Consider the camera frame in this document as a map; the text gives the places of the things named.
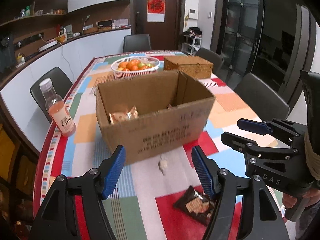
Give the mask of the person's right hand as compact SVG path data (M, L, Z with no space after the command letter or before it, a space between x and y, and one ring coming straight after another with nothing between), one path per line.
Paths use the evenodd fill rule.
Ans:
M319 202L320 191L318 189L310 189L303 195L303 197L309 199L309 202L306 204L306 207L312 206ZM296 204L297 198L284 193L282 201L286 208L291 209Z

